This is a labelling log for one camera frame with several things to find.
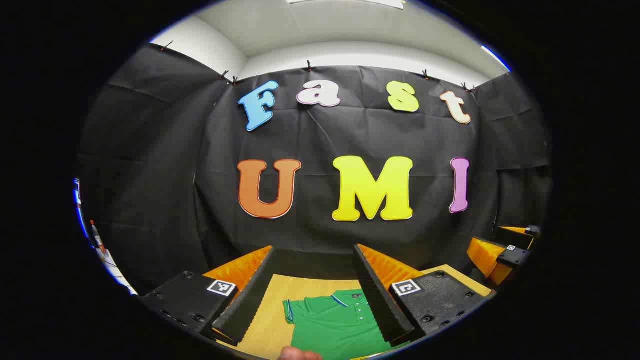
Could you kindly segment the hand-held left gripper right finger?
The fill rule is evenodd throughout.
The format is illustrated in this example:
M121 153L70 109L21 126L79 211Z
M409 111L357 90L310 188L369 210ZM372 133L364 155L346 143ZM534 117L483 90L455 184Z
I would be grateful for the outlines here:
M436 337L496 296L448 265L422 272L363 244L354 246L352 259L382 337L391 346Z

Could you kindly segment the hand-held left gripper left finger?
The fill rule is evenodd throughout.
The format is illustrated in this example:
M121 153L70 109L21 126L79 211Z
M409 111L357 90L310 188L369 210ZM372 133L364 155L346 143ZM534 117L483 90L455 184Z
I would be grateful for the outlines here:
M237 346L269 287L274 254L266 246L204 275L182 271L140 300L190 333Z

